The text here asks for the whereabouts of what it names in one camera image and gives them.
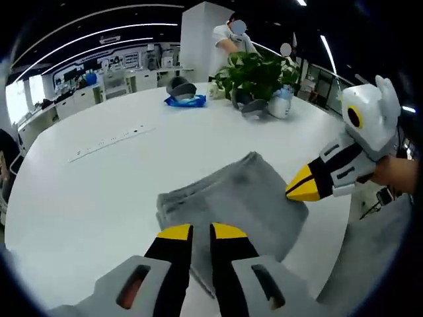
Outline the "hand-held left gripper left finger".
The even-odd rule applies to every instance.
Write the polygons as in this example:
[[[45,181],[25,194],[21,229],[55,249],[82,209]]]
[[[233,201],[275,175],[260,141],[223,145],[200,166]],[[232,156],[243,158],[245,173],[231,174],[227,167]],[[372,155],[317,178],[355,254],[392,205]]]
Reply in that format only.
[[[61,305],[50,316],[180,316],[189,284],[194,228],[159,232],[143,256],[132,256],[95,282],[76,305]]]

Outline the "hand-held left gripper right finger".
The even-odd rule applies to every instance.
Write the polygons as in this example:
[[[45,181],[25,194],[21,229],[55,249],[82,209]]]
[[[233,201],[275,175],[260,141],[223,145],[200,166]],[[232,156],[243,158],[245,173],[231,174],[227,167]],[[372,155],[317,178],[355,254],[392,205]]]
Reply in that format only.
[[[210,225],[212,280],[222,316],[326,316],[305,283],[272,256],[260,256],[247,234]]]

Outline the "person's right hand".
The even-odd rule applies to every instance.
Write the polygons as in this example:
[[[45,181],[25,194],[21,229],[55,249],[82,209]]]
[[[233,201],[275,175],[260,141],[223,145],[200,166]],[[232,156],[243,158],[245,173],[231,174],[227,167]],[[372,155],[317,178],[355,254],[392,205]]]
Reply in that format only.
[[[383,157],[377,164],[370,180],[381,186],[413,194],[416,190],[419,162],[393,156]]]

